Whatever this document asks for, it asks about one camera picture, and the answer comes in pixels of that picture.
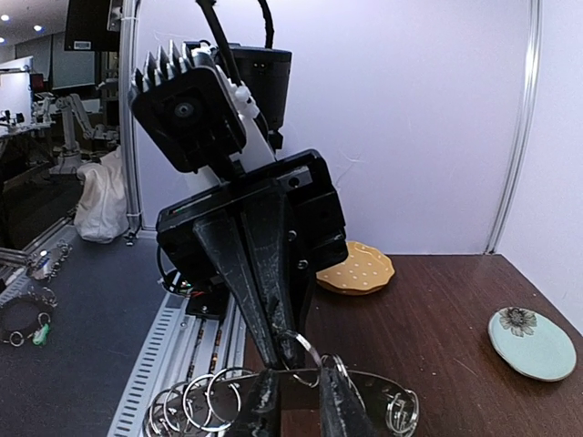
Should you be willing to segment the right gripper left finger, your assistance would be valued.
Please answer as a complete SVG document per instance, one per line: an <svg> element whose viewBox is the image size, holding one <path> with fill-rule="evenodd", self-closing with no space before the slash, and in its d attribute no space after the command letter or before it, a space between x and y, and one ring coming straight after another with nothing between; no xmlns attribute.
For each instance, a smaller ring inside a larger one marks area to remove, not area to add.
<svg viewBox="0 0 583 437"><path fill-rule="evenodd" d="M257 376L236 420L227 430L227 435L281 435L281 385L277 371L267 369Z"/></svg>

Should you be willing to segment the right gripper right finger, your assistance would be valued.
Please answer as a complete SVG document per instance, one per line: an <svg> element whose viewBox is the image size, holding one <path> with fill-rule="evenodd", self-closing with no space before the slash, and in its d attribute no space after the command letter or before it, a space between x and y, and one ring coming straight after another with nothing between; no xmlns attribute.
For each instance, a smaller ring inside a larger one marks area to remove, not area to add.
<svg viewBox="0 0 583 437"><path fill-rule="evenodd" d="M320 371L321 436L373 436L373 425L348 382L335 368Z"/></svg>

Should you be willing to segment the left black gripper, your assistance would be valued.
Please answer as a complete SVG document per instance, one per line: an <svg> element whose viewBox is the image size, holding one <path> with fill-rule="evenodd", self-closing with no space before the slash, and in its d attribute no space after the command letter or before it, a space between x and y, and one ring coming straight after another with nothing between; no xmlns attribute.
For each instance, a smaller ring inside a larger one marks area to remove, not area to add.
<svg viewBox="0 0 583 437"><path fill-rule="evenodd" d="M267 182L283 190L271 186L243 201L240 219L246 251L236 221L226 213L197 218L218 208L232 212L239 200ZM159 248L186 280L202 282L220 275L239 305L263 364L272 369L293 369L302 363L299 346L289 336L296 330L288 241L291 212L311 267L322 270L346 259L341 202L326 161L315 149L164 208L156 225Z"/></svg>

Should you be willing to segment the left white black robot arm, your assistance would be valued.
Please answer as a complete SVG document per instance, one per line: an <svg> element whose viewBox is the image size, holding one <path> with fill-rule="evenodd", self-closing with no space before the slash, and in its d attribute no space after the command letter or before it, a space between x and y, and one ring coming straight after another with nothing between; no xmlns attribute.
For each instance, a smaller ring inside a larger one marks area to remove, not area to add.
<svg viewBox="0 0 583 437"><path fill-rule="evenodd" d="M214 181L162 209L159 251L194 290L236 300L263 363L304 363L316 274L347 258L345 220L322 155L277 159L292 64L285 50L186 45L148 59L135 116L180 172Z"/></svg>

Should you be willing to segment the left green led board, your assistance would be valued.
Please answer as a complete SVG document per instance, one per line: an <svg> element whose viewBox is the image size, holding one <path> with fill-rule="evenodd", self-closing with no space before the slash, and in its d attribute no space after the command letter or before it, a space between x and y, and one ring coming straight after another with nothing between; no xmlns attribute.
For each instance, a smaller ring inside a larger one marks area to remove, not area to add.
<svg viewBox="0 0 583 437"><path fill-rule="evenodd" d="M177 269L162 271L159 285L166 292L182 298L200 297L211 293L215 288L215 285L210 280L191 283Z"/></svg>

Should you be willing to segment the yellow dotted plate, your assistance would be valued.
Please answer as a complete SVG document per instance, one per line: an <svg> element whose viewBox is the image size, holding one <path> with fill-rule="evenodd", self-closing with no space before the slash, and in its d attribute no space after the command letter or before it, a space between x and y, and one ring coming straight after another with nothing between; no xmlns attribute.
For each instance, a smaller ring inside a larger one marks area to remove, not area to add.
<svg viewBox="0 0 583 437"><path fill-rule="evenodd" d="M390 282L395 275L394 265L379 249L358 241L348 241L346 245L346 260L317 273L321 287L345 296L364 296Z"/></svg>

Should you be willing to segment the white cloth bag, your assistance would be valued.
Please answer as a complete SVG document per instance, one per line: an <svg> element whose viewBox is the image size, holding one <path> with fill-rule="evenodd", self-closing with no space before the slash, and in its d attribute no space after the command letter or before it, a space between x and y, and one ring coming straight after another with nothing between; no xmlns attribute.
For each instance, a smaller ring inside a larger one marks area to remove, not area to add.
<svg viewBox="0 0 583 437"><path fill-rule="evenodd" d="M74 226L80 238L108 244L128 230L128 205L120 147L99 162L77 170L83 191L77 203Z"/></svg>

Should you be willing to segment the teal flower plate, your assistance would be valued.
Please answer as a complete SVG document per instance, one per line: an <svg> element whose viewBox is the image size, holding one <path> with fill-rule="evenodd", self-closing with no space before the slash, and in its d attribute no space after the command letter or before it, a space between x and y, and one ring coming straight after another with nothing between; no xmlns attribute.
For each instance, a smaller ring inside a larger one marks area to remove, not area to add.
<svg viewBox="0 0 583 437"><path fill-rule="evenodd" d="M516 372L537 381L556 382L576 369L573 340L555 322L529 309L497 310L487 325L495 352Z"/></svg>

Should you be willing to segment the spare keyrings on floor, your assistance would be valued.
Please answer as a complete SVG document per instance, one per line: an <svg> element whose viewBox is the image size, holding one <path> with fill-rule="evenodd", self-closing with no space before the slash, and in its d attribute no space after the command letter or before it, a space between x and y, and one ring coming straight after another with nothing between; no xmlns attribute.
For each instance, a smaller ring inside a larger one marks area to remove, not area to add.
<svg viewBox="0 0 583 437"><path fill-rule="evenodd" d="M59 240L51 249L40 249L25 266L29 279L48 283L60 271L62 263L68 258L72 246ZM22 347L27 341L36 346L46 345L54 310L58 305L56 294L48 287L40 290L29 283L25 291L18 291L12 297L1 299L1 343L14 348ZM11 310L28 306L36 315L20 328L8 328L5 319Z"/></svg>

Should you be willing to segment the left aluminium frame post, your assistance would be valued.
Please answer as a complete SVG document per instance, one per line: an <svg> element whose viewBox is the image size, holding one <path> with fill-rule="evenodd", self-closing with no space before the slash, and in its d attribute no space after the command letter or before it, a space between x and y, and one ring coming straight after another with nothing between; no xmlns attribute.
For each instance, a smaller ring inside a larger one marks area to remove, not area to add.
<svg viewBox="0 0 583 437"><path fill-rule="evenodd" d="M517 117L512 136L508 166L503 189L498 202L493 226L486 240L485 255L496 254L505 232L512 204L517 193L520 172L527 152L537 102L537 88L540 78L542 36L543 36L542 0L531 0L528 6L527 46L524 61L524 78Z"/></svg>

